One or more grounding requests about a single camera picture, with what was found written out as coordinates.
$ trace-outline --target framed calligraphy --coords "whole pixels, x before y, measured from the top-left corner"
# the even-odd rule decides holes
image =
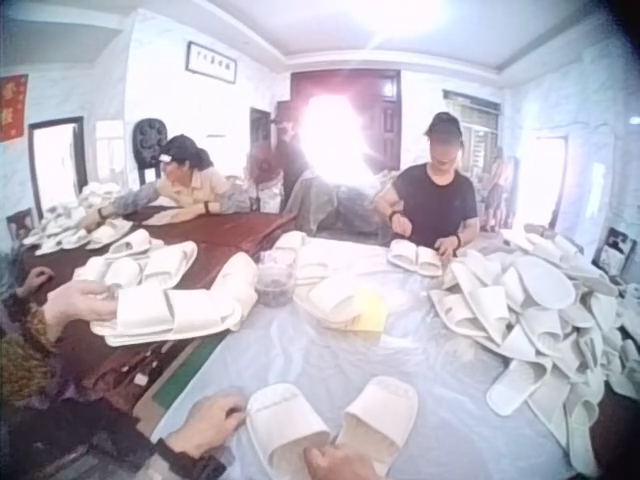
[[[27,99],[28,75],[13,75],[0,79],[2,124],[0,142],[24,136],[24,109]]]
[[[238,63],[235,60],[195,42],[187,43],[185,68],[189,72],[231,84],[236,83],[238,73]]]

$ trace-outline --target beige shirt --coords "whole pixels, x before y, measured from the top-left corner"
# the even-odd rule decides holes
[[[161,178],[156,182],[158,193],[163,197],[170,198],[180,207],[215,202],[218,196],[226,192],[229,187],[227,179],[213,167],[201,172],[194,170],[189,187],[171,183],[166,178]]]

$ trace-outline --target black sleeve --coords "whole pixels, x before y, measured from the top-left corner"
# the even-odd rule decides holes
[[[400,200],[404,201],[407,199],[407,197],[410,196],[409,192],[411,191],[411,184],[412,184],[412,178],[413,178],[412,172],[413,172],[412,167],[409,167],[403,170],[402,172],[400,172],[400,174],[393,181],[393,189],[398,194],[398,198]]]
[[[465,195],[464,195],[464,218],[463,220],[470,220],[478,217],[478,204],[476,203],[476,189],[473,186],[471,180],[467,179],[465,182]]]

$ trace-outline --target black wristband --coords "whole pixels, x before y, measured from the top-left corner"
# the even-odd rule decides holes
[[[393,212],[391,212],[389,214],[389,217],[387,217],[389,220],[389,223],[393,221],[393,217],[395,217],[396,215],[402,215],[402,212],[400,210],[394,210]]]
[[[186,453],[176,453],[160,439],[155,444],[156,453],[169,464],[169,469],[180,478],[188,480],[217,480],[227,467],[213,456],[195,459]]]

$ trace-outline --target white plastic tablecloth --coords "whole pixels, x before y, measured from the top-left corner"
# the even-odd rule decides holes
[[[413,385],[420,396],[415,427],[394,462],[393,480],[565,479],[573,473],[562,447],[526,404],[496,415],[485,393],[506,361],[444,327],[426,294],[430,280],[389,265],[386,249],[313,239],[308,247],[338,272],[379,293],[390,315],[382,337],[326,330],[295,303],[256,306],[194,377],[153,433],[179,428],[191,406],[216,392],[250,396],[277,382],[296,385],[336,434],[342,412],[374,376]],[[267,480],[246,428],[229,442],[225,479]]]

